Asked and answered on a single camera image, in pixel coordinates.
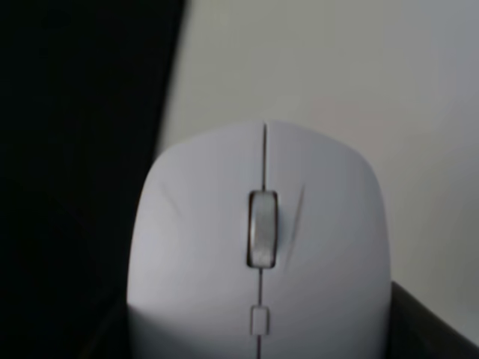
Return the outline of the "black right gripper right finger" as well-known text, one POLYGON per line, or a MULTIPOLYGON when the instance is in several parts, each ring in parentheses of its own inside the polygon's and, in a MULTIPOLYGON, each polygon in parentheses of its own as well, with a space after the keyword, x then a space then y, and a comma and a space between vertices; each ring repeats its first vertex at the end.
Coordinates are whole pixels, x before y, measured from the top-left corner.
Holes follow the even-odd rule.
POLYGON ((477 358, 478 345, 455 331, 401 285, 391 285, 390 358, 477 358))

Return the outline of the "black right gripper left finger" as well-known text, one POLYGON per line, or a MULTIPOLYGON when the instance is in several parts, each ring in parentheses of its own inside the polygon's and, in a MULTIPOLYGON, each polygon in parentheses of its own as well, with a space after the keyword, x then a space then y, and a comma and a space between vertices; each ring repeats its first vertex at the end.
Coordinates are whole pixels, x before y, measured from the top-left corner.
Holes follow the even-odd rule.
POLYGON ((131 358, 126 296, 107 307, 92 337, 84 347, 84 358, 131 358))

